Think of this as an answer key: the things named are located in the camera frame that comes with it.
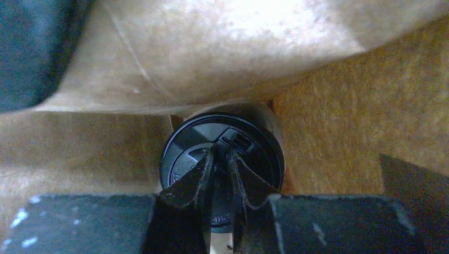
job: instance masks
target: dark fabric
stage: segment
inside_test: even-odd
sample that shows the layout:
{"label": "dark fabric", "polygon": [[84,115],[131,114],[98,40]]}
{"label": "dark fabric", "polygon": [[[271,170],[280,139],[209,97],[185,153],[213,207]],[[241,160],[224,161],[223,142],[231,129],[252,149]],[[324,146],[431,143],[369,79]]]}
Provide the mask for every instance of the dark fabric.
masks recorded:
{"label": "dark fabric", "polygon": [[35,106],[56,91],[89,2],[0,2],[0,112]]}

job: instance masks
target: black plastic lid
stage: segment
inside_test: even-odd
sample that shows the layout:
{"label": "black plastic lid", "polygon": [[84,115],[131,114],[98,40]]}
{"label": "black plastic lid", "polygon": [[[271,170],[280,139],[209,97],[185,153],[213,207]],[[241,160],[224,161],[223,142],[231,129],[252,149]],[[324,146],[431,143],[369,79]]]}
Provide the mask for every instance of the black plastic lid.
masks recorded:
{"label": "black plastic lid", "polygon": [[217,152],[212,232],[230,233],[232,187],[227,175],[225,153],[239,151],[245,163],[267,183],[281,189],[284,157],[275,137],[263,127],[232,114],[208,113],[186,121],[165,145],[160,162],[160,181],[167,188],[204,156],[204,148]]}

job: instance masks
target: white speck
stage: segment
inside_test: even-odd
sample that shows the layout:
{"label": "white speck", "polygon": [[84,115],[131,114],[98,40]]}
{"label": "white speck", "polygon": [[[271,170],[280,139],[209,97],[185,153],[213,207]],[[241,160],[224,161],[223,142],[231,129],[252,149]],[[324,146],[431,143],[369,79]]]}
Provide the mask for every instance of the white speck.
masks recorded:
{"label": "white speck", "polygon": [[408,229],[409,235],[414,237],[416,234],[416,227],[410,222],[407,216],[407,210],[405,210],[405,208],[397,202],[390,203],[389,205],[396,211],[398,222]]}
{"label": "white speck", "polygon": [[326,236],[326,235],[324,234],[324,232],[322,231],[320,226],[318,224],[316,224],[316,223],[312,223],[312,226],[313,226],[313,230],[315,231],[315,233],[318,236],[318,239],[320,239],[321,244],[323,244],[323,246],[326,246],[327,243],[324,240],[324,236]]}
{"label": "white speck", "polygon": [[37,237],[32,237],[30,239],[23,240],[22,248],[28,248],[29,246],[35,244],[38,241]]}
{"label": "white speck", "polygon": [[19,212],[16,214],[13,223],[11,223],[10,228],[15,228],[26,218],[28,218],[28,213],[25,211],[25,209],[23,209],[23,208],[20,209]]}
{"label": "white speck", "polygon": [[3,242],[3,245],[2,245],[2,251],[5,251],[6,248],[8,248],[8,245],[9,245],[12,241],[13,241],[13,240],[11,240],[11,239],[6,239],[6,240]]}
{"label": "white speck", "polygon": [[33,205],[37,204],[39,202],[41,202],[41,197],[40,196],[34,196],[34,197],[30,198],[30,203],[33,204]]}

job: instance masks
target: brown cardboard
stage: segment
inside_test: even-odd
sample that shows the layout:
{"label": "brown cardboard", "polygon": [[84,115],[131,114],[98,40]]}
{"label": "brown cardboard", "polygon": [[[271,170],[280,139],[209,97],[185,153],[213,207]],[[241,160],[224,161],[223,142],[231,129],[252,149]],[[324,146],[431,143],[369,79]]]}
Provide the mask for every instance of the brown cardboard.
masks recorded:
{"label": "brown cardboard", "polygon": [[160,191],[159,157],[169,128],[163,116],[0,115],[0,242],[34,195]]}
{"label": "brown cardboard", "polygon": [[38,110],[178,113],[261,100],[447,13],[446,0],[99,0]]}
{"label": "brown cardboard", "polygon": [[380,153],[449,175],[448,21],[309,72],[274,98],[286,192],[382,193]]}

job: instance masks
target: brown paper bag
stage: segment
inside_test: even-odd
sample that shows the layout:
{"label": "brown paper bag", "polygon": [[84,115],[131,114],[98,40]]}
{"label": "brown paper bag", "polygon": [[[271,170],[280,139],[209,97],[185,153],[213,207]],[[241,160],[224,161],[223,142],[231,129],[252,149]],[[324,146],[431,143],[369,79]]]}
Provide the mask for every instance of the brown paper bag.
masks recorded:
{"label": "brown paper bag", "polygon": [[98,0],[59,92],[38,110],[166,114],[272,98],[303,71],[447,10],[445,0]]}

